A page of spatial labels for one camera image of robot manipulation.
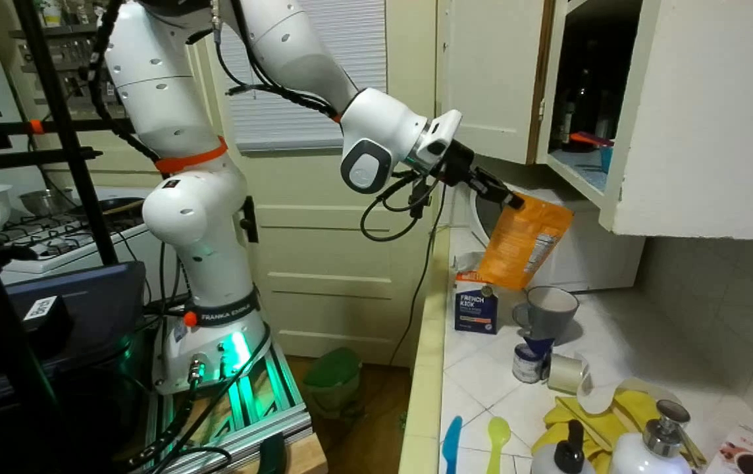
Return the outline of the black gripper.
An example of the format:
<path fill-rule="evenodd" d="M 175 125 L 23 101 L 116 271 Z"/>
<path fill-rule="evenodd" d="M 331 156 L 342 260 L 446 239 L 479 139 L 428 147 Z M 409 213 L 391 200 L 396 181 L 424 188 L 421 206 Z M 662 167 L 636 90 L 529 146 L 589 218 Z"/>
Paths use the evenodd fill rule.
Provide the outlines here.
<path fill-rule="evenodd" d="M 451 143 L 435 168 L 435 177 L 451 188 L 468 184 L 482 200 L 522 209 L 522 198 L 499 177 L 482 175 L 474 167 L 476 154 L 462 143 Z"/>

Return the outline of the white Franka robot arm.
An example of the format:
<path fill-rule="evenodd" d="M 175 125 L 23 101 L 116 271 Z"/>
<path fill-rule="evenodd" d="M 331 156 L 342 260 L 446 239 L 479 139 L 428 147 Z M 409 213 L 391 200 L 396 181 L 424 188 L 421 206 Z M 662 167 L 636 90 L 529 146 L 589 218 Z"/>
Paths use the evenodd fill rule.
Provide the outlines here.
<path fill-rule="evenodd" d="M 462 117 L 414 113 L 392 96 L 356 84 L 324 48 L 297 0 L 113 0 L 102 59 L 118 101 L 163 181 L 145 198 L 145 227 L 180 255 L 189 302 L 162 329 L 152 383 L 163 396 L 229 384 L 271 344 L 234 217 L 245 181 L 213 131 L 185 48 L 231 27 L 260 88 L 339 125 L 342 181 L 376 192 L 405 163 L 418 177 L 466 181 L 485 198 L 525 200 L 474 167 L 457 139 Z"/>

